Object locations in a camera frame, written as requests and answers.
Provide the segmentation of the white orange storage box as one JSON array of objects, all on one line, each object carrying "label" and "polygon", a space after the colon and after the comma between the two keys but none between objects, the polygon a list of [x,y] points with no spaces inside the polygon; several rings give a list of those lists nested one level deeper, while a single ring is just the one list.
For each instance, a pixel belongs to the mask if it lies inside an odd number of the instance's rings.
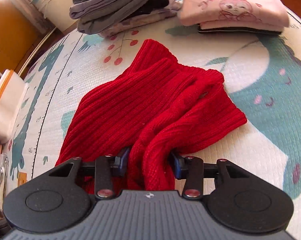
[{"label": "white orange storage box", "polygon": [[14,71],[5,70],[0,78],[0,143],[11,138],[18,112],[23,103],[28,84]]}]

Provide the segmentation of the red knit sweater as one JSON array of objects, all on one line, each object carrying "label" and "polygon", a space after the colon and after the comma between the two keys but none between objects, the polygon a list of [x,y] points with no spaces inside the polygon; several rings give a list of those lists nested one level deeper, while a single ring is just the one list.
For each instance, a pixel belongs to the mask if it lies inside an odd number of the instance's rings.
[{"label": "red knit sweater", "polygon": [[223,74],[184,66],[147,39],[120,76],[82,98],[57,163],[90,162],[130,147],[126,175],[113,180],[116,192],[174,190],[172,151],[201,151],[246,122],[225,92]]}]

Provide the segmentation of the grey folded clothes stack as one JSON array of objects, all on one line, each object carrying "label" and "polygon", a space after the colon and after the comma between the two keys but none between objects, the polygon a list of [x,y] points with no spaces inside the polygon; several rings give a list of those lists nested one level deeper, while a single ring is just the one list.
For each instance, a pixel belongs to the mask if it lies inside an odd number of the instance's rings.
[{"label": "grey folded clothes stack", "polygon": [[174,17],[181,7],[180,0],[73,0],[69,16],[80,33],[107,37]]}]

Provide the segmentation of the pink folded bunny sweatshirt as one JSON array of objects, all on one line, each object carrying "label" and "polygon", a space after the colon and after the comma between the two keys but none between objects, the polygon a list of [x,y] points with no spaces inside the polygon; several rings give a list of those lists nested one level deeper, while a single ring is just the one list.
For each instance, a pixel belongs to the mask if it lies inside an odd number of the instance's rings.
[{"label": "pink folded bunny sweatshirt", "polygon": [[203,31],[249,28],[281,33],[289,16],[281,0],[183,0],[178,13],[182,25]]}]

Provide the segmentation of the white plastic bucket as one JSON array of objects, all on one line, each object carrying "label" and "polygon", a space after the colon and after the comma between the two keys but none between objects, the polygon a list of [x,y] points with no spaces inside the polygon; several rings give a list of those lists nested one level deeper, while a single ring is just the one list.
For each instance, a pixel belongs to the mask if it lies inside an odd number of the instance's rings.
[{"label": "white plastic bucket", "polygon": [[69,16],[72,0],[31,0],[31,3],[62,32],[76,22]]}]

